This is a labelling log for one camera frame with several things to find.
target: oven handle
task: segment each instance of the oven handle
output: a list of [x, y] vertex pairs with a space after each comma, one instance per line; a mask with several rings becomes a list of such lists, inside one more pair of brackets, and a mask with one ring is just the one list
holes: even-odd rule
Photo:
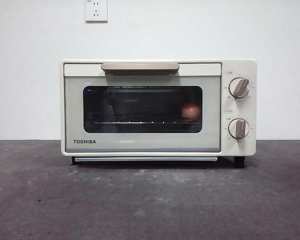
[[102, 70], [115, 76], [166, 76], [176, 74], [178, 63], [103, 63]]

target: oven window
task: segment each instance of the oven window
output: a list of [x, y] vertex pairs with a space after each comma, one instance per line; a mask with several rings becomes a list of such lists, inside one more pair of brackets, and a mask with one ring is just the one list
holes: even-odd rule
[[199, 86], [87, 86], [83, 126], [88, 133], [198, 133]]

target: oven foot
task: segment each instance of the oven foot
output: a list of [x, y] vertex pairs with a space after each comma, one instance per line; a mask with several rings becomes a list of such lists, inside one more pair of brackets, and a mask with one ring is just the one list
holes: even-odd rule
[[76, 160], [75, 160], [75, 159], [76, 159], [75, 156], [72, 156], [71, 158], [72, 158], [72, 166], [73, 166], [73, 165], [78, 165], [78, 164], [81, 163], [80, 161], [76, 161]]
[[234, 166], [238, 169], [243, 169], [245, 167], [245, 157], [244, 156], [235, 156], [234, 157]]

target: control knob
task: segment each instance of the control knob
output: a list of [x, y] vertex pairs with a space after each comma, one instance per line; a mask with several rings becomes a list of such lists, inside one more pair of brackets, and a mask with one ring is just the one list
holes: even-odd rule
[[241, 99], [248, 95], [250, 90], [249, 79], [246, 77], [237, 77], [229, 84], [229, 92], [236, 99]]
[[245, 120], [239, 118], [229, 123], [228, 130], [233, 138], [243, 139], [248, 135], [249, 125]]

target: electrical outlet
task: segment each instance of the electrical outlet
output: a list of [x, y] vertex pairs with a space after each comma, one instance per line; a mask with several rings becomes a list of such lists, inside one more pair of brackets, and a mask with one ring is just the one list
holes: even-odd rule
[[108, 0], [85, 0], [86, 22], [108, 21]]

